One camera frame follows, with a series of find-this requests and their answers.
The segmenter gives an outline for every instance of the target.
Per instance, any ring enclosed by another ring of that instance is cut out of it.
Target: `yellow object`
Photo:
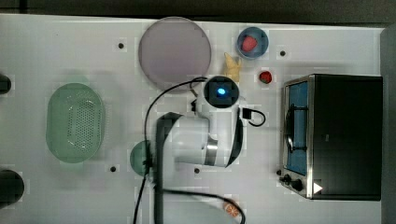
[[[227,68],[225,69],[224,75],[229,77],[234,82],[239,82],[239,70],[242,67],[242,61],[238,58],[238,63],[228,54],[224,53],[225,56],[225,63]]]

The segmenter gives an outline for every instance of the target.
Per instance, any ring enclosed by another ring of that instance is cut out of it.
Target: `toaster oven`
[[[314,74],[283,93],[281,184],[307,199],[380,200],[382,77]]]

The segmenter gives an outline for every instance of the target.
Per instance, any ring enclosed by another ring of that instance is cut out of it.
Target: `oven window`
[[[288,163],[286,168],[306,175],[306,124],[308,115],[308,84],[302,82],[289,86]]]

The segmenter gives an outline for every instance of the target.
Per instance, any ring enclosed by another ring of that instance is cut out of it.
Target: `blue led light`
[[[225,90],[223,88],[219,88],[218,89],[218,94],[224,95],[225,94]]]

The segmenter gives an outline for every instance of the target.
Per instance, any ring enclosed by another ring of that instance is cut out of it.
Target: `green bowl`
[[[90,87],[70,83],[49,100],[47,145],[60,161],[82,162],[92,157],[105,134],[105,107]]]

